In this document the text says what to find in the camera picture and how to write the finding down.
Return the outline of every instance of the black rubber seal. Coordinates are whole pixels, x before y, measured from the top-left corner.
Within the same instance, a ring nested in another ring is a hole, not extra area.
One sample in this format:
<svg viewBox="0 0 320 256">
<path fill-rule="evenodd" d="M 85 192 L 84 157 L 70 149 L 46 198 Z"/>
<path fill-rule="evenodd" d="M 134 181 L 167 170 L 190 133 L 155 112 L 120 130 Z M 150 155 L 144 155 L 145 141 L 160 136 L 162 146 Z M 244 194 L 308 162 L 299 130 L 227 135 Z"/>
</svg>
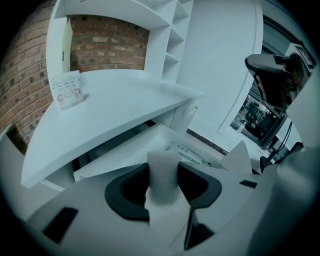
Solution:
<svg viewBox="0 0 320 256">
<path fill-rule="evenodd" d="M 178 185 L 192 209 L 209 207 L 222 191 L 216 178 L 183 162 L 178 164 Z"/>
<path fill-rule="evenodd" d="M 149 211 L 145 209 L 148 187 L 149 165 L 144 163 L 111 181 L 105 188 L 104 198 L 124 219 L 149 222 Z"/>
<path fill-rule="evenodd" d="M 187 232 L 184 239 L 184 250 L 189 250 L 201 244 L 215 233 L 206 225 L 198 223 L 197 216 L 193 209 L 190 210 Z"/>
</svg>

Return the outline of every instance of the white curved desk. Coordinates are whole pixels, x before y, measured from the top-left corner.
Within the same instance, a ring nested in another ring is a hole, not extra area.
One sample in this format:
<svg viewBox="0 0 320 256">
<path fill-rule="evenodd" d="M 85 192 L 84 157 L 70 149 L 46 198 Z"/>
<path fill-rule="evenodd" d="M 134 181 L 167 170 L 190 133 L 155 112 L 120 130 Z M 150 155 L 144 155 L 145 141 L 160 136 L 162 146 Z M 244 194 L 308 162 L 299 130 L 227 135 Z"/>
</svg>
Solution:
<svg viewBox="0 0 320 256">
<path fill-rule="evenodd" d="M 86 76 L 98 77 L 108 71 L 85 72 L 81 80 L 88 82 Z M 64 111 L 54 103 L 47 109 L 25 155 L 24 186 L 34 186 L 98 145 L 201 95 L 178 84 L 125 75 L 103 77 L 104 83 L 82 85 L 84 102 Z"/>
</svg>

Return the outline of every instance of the brick wall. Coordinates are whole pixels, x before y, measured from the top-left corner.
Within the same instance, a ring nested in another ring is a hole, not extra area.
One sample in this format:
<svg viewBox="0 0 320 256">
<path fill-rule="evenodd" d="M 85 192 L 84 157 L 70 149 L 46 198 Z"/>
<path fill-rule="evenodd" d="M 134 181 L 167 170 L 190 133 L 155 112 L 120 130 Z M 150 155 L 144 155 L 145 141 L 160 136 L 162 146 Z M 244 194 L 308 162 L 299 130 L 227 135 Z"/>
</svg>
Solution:
<svg viewBox="0 0 320 256">
<path fill-rule="evenodd" d="M 0 132 L 25 153 L 41 117 L 53 101 L 46 69 L 48 25 L 56 0 L 29 15 L 0 64 Z M 149 31 L 100 16 L 71 16 L 71 70 L 143 70 Z"/>
<path fill-rule="evenodd" d="M 0 132 L 25 152 L 52 97 L 46 69 L 48 25 L 56 1 L 47 0 L 28 16 L 0 64 Z"/>
<path fill-rule="evenodd" d="M 108 17 L 69 18 L 73 30 L 71 70 L 144 69 L 148 30 Z"/>
</svg>

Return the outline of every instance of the white column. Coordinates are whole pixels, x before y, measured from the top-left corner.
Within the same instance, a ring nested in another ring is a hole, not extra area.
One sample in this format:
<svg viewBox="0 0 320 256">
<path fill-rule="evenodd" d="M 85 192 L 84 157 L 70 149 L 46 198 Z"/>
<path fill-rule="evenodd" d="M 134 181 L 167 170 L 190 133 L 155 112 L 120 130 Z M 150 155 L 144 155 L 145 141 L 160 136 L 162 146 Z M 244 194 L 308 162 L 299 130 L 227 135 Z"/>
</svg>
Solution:
<svg viewBox="0 0 320 256">
<path fill-rule="evenodd" d="M 171 205 L 178 197 L 179 156 L 172 151 L 147 153 L 150 199 L 155 205 Z"/>
</svg>

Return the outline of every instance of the black cable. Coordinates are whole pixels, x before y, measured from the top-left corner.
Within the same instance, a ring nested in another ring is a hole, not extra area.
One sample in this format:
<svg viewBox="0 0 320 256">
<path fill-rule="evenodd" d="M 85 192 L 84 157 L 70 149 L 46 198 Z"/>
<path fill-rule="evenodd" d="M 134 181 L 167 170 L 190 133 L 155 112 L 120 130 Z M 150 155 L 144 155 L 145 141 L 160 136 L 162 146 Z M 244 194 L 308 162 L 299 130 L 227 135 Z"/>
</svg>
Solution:
<svg viewBox="0 0 320 256">
<path fill-rule="evenodd" d="M 274 158 L 274 156 L 276 154 L 278 154 L 285 147 L 285 145 L 287 143 L 287 140 L 288 140 L 288 138 L 290 136 L 291 127 L 292 127 L 292 121 L 291 121 L 291 123 L 290 123 L 290 125 L 288 127 L 288 130 L 286 131 L 284 139 L 283 139 L 282 143 L 280 144 L 279 148 L 275 152 L 272 152 L 271 155 L 268 157 L 268 163 L 266 164 L 266 166 L 268 166 L 270 164 L 272 158 Z"/>
<path fill-rule="evenodd" d="M 292 122 L 290 123 L 290 126 L 289 126 L 289 133 L 288 133 L 288 136 L 286 137 L 286 140 L 285 140 L 285 143 L 283 144 L 282 148 L 279 147 L 279 149 L 277 150 L 276 154 L 279 153 L 286 145 L 287 141 L 288 141 L 288 138 L 290 136 L 290 132 L 291 132 L 291 128 L 292 128 Z"/>
</svg>

